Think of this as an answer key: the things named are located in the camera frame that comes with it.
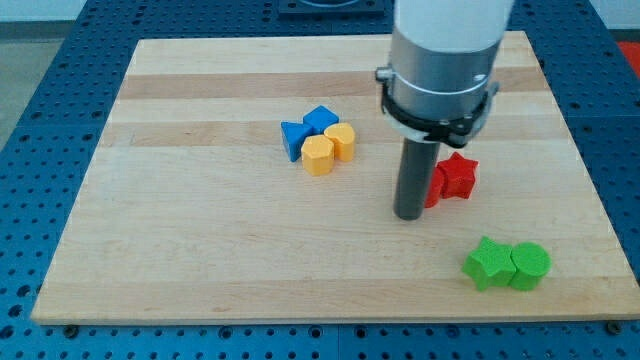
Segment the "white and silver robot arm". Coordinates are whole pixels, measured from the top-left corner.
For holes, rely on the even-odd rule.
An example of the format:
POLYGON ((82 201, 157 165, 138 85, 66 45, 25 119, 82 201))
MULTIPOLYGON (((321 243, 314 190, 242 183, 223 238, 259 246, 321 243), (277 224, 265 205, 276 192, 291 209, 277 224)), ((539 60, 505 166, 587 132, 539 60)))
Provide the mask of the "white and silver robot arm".
POLYGON ((388 64, 376 69, 392 128, 462 148, 484 127, 513 0, 397 0, 388 64))

